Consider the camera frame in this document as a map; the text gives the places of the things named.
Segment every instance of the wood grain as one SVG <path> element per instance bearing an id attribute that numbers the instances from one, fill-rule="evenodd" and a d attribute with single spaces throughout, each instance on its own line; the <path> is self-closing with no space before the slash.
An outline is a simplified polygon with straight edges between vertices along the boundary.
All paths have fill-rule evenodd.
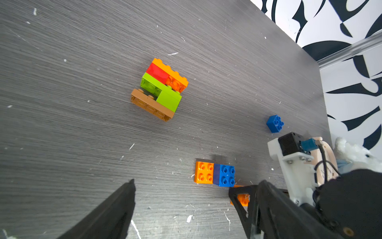
<path id="1" fill-rule="evenodd" d="M 317 63 L 249 0 L 5 0 L 0 13 L 9 236 L 56 238 L 134 178 L 143 239 L 245 238 L 228 189 L 193 182 L 196 159 L 285 188 L 267 142 L 294 131 L 330 143 Z M 154 57 L 189 81 L 169 122 L 130 103 Z"/>

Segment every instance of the blue lego brick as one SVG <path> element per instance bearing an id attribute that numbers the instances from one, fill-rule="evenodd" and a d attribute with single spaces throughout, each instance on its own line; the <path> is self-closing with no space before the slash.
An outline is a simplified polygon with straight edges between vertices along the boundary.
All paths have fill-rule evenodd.
<path id="1" fill-rule="evenodd" d="M 235 167 L 215 164 L 213 183 L 220 187 L 233 187 L 235 185 Z"/>
<path id="2" fill-rule="evenodd" d="M 282 130 L 284 122 L 281 121 L 280 116 L 272 115 L 267 121 L 267 126 L 272 133 L 278 133 Z"/>
<path id="3" fill-rule="evenodd" d="M 316 145 L 316 141 L 312 138 L 305 141 L 301 141 L 301 147 L 303 148 L 303 150 L 307 152 L 318 149 L 318 146 Z"/>

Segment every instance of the wallpaper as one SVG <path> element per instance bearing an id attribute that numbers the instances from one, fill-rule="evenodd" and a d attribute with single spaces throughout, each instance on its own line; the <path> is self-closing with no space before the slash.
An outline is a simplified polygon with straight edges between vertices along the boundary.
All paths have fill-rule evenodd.
<path id="1" fill-rule="evenodd" d="M 382 0 L 251 0 L 315 60 L 382 28 Z"/>
<path id="2" fill-rule="evenodd" d="M 338 136 L 382 159 L 382 46 L 320 70 L 332 142 Z"/>

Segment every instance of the stuffed animal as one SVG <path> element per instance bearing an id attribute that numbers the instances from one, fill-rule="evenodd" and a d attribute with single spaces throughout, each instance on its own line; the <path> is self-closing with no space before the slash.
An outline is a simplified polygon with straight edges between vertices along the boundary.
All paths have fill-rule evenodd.
<path id="1" fill-rule="evenodd" d="M 370 169 L 382 172 L 382 161 L 360 145 L 354 145 L 342 137 L 335 141 L 333 150 L 340 173 L 350 172 L 355 169 Z"/>

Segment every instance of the black wire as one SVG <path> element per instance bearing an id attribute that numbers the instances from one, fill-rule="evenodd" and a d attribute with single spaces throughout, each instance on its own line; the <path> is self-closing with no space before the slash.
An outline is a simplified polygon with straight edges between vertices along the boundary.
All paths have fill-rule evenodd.
<path id="1" fill-rule="evenodd" d="M 340 172 L 334 167 L 334 165 L 330 162 L 330 161 L 326 161 L 328 164 L 330 164 L 330 166 L 334 169 L 334 171 L 336 173 L 338 173 L 339 176 L 341 176 Z M 324 163 L 324 161 L 319 161 L 316 166 L 314 167 L 314 171 L 317 171 L 317 168 L 318 166 L 320 166 L 320 164 Z"/>
<path id="2" fill-rule="evenodd" d="M 322 161 L 323 162 L 327 162 L 326 161 L 326 156 L 325 156 L 324 146 L 319 145 L 318 148 L 320 149 L 320 152 L 321 152 Z M 328 166 L 326 165 L 326 163 L 323 163 L 323 164 L 324 164 L 325 182 L 327 182 L 328 181 Z"/>

